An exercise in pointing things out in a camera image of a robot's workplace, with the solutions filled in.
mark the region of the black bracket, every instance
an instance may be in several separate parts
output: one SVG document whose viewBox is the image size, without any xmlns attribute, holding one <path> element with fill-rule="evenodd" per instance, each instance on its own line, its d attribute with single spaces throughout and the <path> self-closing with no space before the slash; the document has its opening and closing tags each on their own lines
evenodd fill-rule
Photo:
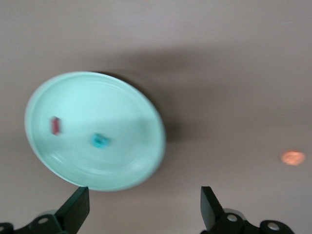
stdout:
<svg viewBox="0 0 312 234">
<path fill-rule="evenodd" d="M 0 223 L 0 234 L 76 234 L 89 211 L 89 189 L 80 187 L 55 214 L 41 215 L 17 230 L 11 223 Z"/>
<path fill-rule="evenodd" d="M 201 187 L 200 210 L 207 228 L 201 234 L 294 234 L 279 221 L 265 220 L 258 228 L 237 214 L 226 213 L 210 187 Z"/>
</svg>

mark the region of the beige surface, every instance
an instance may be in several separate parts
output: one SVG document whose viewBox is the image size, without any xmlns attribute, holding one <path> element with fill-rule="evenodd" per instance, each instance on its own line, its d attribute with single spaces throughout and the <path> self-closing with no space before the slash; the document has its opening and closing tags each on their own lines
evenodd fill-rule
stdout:
<svg viewBox="0 0 312 234">
<path fill-rule="evenodd" d="M 57 209 L 76 186 L 30 149 L 34 90 L 60 73 L 135 80 L 165 114 L 160 169 L 122 192 L 90 192 L 80 234 L 197 234 L 200 186 L 224 207 L 311 233 L 312 1 L 1 0 L 0 220 Z M 299 166 L 278 156 L 296 148 Z"/>
</svg>

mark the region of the plate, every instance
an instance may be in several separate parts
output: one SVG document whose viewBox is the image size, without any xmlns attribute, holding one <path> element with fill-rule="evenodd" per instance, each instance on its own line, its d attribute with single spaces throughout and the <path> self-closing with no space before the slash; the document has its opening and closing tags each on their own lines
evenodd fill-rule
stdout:
<svg viewBox="0 0 312 234">
<path fill-rule="evenodd" d="M 142 183 L 165 152 L 154 105 L 130 84 L 94 72 L 66 73 L 41 85 L 28 102 L 25 130 L 46 167 L 93 190 Z"/>
</svg>

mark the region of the table surface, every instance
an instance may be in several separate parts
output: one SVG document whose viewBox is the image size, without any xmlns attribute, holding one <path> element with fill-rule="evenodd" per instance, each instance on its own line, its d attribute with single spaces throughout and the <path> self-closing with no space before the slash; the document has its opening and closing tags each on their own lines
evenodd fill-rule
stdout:
<svg viewBox="0 0 312 234">
<path fill-rule="evenodd" d="M 139 186 L 90 191 L 80 234 L 200 233 L 200 186 L 254 225 L 311 233 L 311 11 L 310 0 L 0 1 L 0 220 L 22 227 L 77 188 L 28 144 L 31 94 L 103 71 L 152 97 L 167 150 Z M 306 160 L 284 164 L 288 149 Z"/>
</svg>

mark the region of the light blue plate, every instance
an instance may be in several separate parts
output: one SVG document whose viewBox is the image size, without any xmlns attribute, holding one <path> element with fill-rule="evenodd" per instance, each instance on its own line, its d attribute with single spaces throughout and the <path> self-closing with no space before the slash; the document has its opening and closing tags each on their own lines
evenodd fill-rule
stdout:
<svg viewBox="0 0 312 234">
<path fill-rule="evenodd" d="M 66 73 L 41 85 L 27 105 L 25 129 L 45 166 L 93 190 L 138 185 L 165 151 L 153 104 L 128 83 L 94 72 Z"/>
</svg>

